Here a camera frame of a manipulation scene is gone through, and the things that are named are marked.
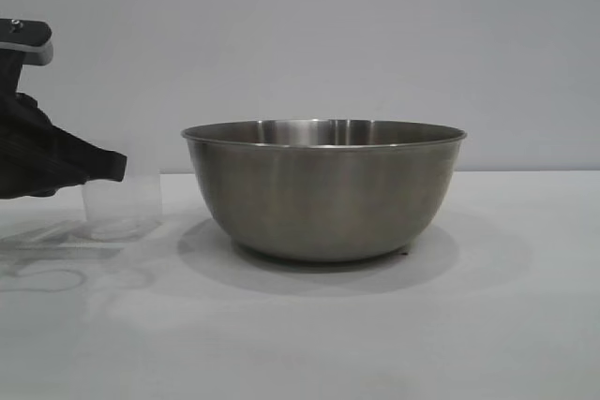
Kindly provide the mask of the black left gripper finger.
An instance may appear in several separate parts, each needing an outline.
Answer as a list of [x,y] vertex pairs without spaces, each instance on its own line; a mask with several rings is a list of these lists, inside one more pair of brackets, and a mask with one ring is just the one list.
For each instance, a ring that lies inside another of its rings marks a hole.
[[60,189],[77,185],[85,185],[88,179],[1,179],[1,199],[14,200],[34,197],[48,198],[54,196]]

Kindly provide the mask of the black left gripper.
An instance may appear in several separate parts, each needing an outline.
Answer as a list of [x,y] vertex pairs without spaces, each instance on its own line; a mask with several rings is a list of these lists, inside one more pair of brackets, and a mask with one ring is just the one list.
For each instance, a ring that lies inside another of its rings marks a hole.
[[[53,59],[52,29],[40,21],[1,19],[1,90],[16,91],[23,66]],[[23,169],[23,187],[121,182],[128,158],[55,126],[32,97],[1,95],[1,162]]]

